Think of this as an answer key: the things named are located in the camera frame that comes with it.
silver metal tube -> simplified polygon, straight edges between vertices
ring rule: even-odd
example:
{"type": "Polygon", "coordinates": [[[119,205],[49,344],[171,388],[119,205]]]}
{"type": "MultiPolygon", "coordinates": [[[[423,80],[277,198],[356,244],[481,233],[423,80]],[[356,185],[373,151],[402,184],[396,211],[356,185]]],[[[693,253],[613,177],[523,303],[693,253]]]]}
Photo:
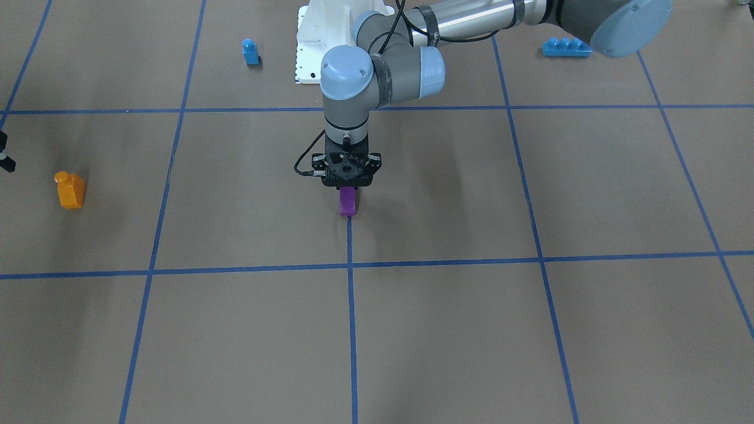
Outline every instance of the silver metal tube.
{"type": "MultiPolygon", "coordinates": [[[[446,38],[471,38],[521,22],[535,25],[546,8],[547,0],[445,0],[431,5],[440,35],[446,38]]],[[[427,31],[420,10],[406,11],[406,17],[427,31]]],[[[414,45],[427,45],[426,35],[414,30],[412,37],[414,45]]]]}

robotic arm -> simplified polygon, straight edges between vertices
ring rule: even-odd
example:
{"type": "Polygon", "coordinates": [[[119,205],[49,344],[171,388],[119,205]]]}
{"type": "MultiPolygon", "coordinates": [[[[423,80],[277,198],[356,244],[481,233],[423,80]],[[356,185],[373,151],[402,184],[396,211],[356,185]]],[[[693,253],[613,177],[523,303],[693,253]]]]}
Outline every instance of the robotic arm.
{"type": "Polygon", "coordinates": [[[322,59],[325,153],[312,155],[313,171],[297,172],[339,189],[371,184],[382,158],[369,152],[369,111],[439,92],[445,83],[445,63],[437,46],[485,39],[521,23],[550,23],[601,54],[624,57],[662,30],[672,3],[445,0],[404,12],[403,0],[397,2],[394,16],[367,11],[351,28],[356,46],[335,47],[322,59]]]}

gray surface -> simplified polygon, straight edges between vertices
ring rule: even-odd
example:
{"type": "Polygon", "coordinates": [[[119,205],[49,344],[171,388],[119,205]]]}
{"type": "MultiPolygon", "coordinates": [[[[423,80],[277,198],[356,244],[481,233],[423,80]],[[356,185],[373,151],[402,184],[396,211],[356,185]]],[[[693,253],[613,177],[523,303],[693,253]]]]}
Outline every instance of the gray surface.
{"type": "Polygon", "coordinates": [[[520,176],[504,117],[374,112],[371,137],[385,164],[375,176],[382,183],[361,193],[354,260],[535,257],[523,190],[507,183],[520,176]]]}
{"type": "Polygon", "coordinates": [[[2,175],[0,273],[149,266],[176,114],[13,115],[18,162],[2,175]],[[87,183],[84,207],[60,207],[58,171],[87,183]]]}
{"type": "Polygon", "coordinates": [[[117,422],[143,277],[0,281],[3,424],[117,422]]]}
{"type": "Polygon", "coordinates": [[[752,249],[754,109],[667,114],[720,248],[752,249]]]}
{"type": "Polygon", "coordinates": [[[545,256],[713,248],[657,111],[514,116],[545,256]]]}
{"type": "Polygon", "coordinates": [[[156,277],[129,422],[347,422],[344,271],[156,277]]]}
{"type": "Polygon", "coordinates": [[[360,421],[572,422],[536,264],[357,269],[360,421]]]}
{"type": "Polygon", "coordinates": [[[716,258],[548,266],[581,422],[752,422],[752,339],[716,258]]]}
{"type": "MultiPolygon", "coordinates": [[[[53,1],[2,128],[0,422],[351,422],[352,377],[362,423],[574,422],[540,267],[512,263],[537,251],[490,41],[444,47],[443,92],[402,105],[446,110],[372,114],[385,166],[351,222],[351,375],[348,221],[290,169],[322,115],[275,109],[321,106],[293,84],[304,3],[207,2],[188,107],[269,110],[185,114],[158,230],[177,112],[18,114],[180,107],[201,2],[53,1]],[[58,205],[62,170],[86,179],[83,209],[58,205]],[[435,260],[461,265],[411,262],[435,260]],[[340,269],[290,271],[323,263],[340,269]]],[[[675,2],[642,56],[663,103],[744,103],[667,116],[722,249],[744,250],[725,259],[754,316],[754,24],[733,3],[675,2]]],[[[0,110],[45,5],[0,2],[0,110]]],[[[547,271],[580,422],[752,422],[752,334],[641,61],[542,57],[563,35],[496,39],[544,255],[574,261],[547,271]],[[606,256],[689,251],[711,256],[606,256]]]]}

orange bear-shaped block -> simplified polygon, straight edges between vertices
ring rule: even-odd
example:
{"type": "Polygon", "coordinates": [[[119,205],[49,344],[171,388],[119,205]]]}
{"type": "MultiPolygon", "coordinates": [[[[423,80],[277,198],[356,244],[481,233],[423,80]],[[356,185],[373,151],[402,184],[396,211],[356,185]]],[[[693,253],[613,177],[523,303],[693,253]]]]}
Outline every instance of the orange bear-shaped block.
{"type": "Polygon", "coordinates": [[[55,174],[55,182],[57,183],[57,195],[60,197],[60,206],[65,209],[78,209],[84,206],[86,183],[81,177],[60,171],[55,174]]]}

black object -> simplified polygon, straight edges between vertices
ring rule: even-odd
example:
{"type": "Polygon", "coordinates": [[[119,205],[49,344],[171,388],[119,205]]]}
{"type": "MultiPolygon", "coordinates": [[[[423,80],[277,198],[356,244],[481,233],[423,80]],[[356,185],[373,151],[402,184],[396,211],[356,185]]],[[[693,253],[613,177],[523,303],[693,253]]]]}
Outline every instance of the black object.
{"type": "MultiPolygon", "coordinates": [[[[3,153],[5,151],[5,146],[7,144],[8,144],[8,135],[0,131],[0,153],[3,153]]],[[[16,161],[5,156],[5,158],[0,160],[0,167],[5,169],[7,172],[13,172],[16,170],[16,161]]]]}
{"type": "Polygon", "coordinates": [[[369,153],[369,137],[356,144],[338,144],[325,136],[325,153],[311,156],[311,167],[328,187],[366,187],[382,166],[379,153],[369,153]]]}

